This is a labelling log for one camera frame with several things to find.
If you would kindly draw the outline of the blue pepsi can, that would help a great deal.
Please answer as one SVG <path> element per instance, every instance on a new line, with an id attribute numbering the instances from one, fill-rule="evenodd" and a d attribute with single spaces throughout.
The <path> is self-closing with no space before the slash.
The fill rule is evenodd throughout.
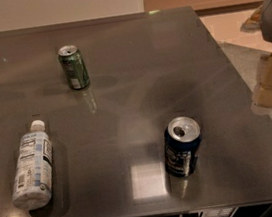
<path id="1" fill-rule="evenodd" d="M 175 177 L 194 173 L 201 145 L 201 129 L 190 117 L 177 117 L 168 123 L 164 134 L 165 168 Z"/>

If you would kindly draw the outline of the green soda can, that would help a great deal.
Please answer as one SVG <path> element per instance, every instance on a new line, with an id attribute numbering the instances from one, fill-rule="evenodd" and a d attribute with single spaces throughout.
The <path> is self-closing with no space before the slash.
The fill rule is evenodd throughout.
<path id="1" fill-rule="evenodd" d="M 67 45 L 58 51 L 58 60 L 66 74 L 69 86 L 75 90 L 84 89 L 90 83 L 84 58 L 75 45 Z"/>

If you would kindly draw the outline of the clear plastic water bottle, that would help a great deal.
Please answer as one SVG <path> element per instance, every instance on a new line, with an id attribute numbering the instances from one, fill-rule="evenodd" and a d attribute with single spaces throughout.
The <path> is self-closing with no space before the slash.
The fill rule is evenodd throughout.
<path id="1" fill-rule="evenodd" d="M 36 120 L 20 139 L 12 200 L 15 207 L 35 210 L 46 206 L 52 195 L 52 142 L 45 123 Z"/>

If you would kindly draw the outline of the label under table edge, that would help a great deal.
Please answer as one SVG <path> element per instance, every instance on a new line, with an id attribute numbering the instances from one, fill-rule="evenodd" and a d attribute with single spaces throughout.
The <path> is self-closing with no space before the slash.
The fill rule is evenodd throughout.
<path id="1" fill-rule="evenodd" d="M 232 207 L 208 210 L 204 211 L 201 217 L 231 217 L 235 211 L 236 209 Z"/>

